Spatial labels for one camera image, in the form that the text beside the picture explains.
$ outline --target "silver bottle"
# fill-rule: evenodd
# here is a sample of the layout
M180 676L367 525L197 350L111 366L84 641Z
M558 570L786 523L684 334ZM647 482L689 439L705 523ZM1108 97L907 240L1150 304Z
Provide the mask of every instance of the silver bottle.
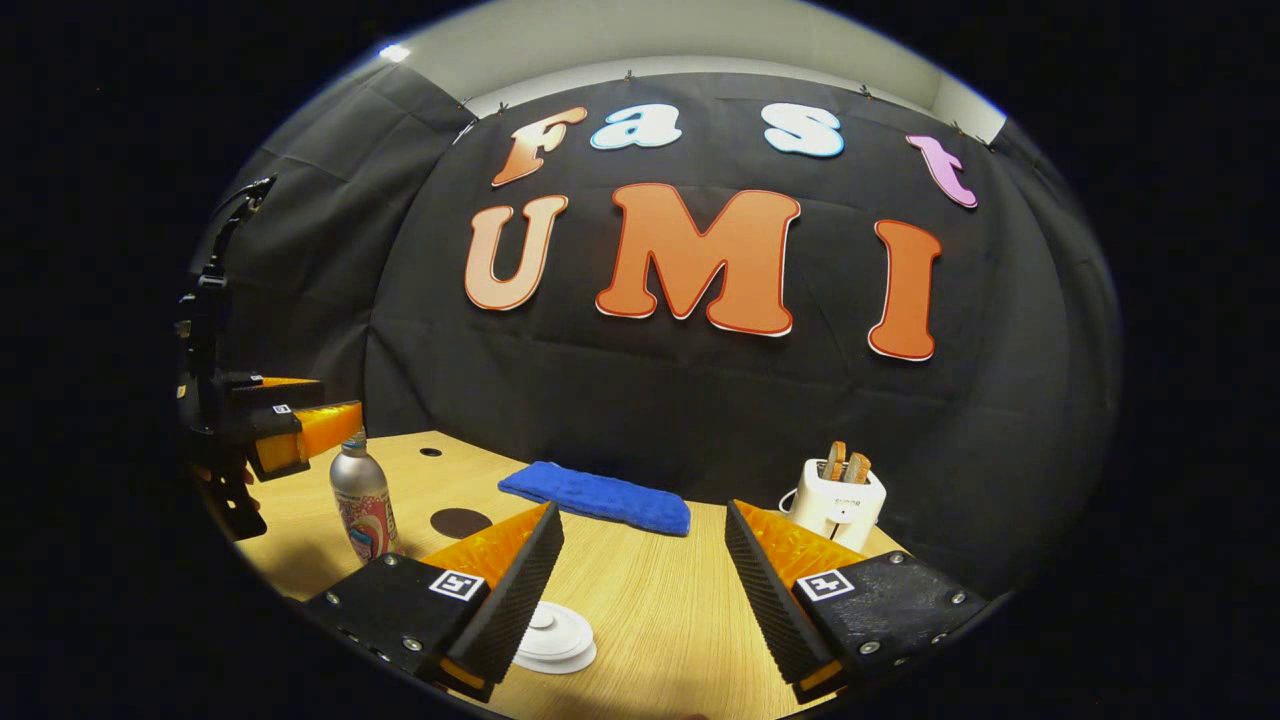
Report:
M361 562L384 552L399 552L387 475L369 455L364 428L342 443L342 452L329 466L329 484L343 529Z

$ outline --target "wooden table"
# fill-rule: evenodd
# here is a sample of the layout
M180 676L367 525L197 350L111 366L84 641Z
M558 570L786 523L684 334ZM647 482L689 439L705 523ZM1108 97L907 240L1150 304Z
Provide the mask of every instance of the wooden table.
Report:
M442 455L419 452L425 447ZM250 486L269 530L237 547L282 594L310 600L360 566L329 489L338 451L312 457L306 473ZM431 528L436 510L468 507L497 523L534 506L497 487L524 462L436 432L372 438L369 452L387 471L411 557L457 542ZM561 512L564 546L543 600L586 618L599 655L570 675L512 665L485 707L517 720L754 720L818 705L796 703L769 656L724 548L724 506L689 509L685 538ZM902 548L876 528L864 555L892 550Z

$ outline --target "white lid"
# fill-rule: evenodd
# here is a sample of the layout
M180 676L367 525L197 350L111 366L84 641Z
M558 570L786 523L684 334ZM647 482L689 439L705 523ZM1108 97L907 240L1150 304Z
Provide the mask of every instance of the white lid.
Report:
M513 662L539 673L573 673L595 659L591 625L577 612L539 602Z

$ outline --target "blue cloth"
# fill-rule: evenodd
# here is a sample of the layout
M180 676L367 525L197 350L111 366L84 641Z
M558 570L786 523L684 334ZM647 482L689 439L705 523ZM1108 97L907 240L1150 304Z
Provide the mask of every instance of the blue cloth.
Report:
M668 536L689 534L689 506L678 495L567 470L554 462L534 462L498 483L498 489L534 502L553 500L573 515L621 520Z

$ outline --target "pink letter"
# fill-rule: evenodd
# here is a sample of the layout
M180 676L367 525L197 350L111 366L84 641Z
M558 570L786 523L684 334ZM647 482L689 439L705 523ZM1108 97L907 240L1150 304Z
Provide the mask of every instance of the pink letter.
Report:
M954 155L943 150L942 143L927 135L909 135L906 136L906 141L919 147L920 152L924 154L924 163L929 167L933 182L938 183L938 187L942 188L942 192L947 193L947 197L965 208L978 206L978 197L973 191L961 187L960 178L956 177L955 172L964 169L960 165L960 160L956 160Z

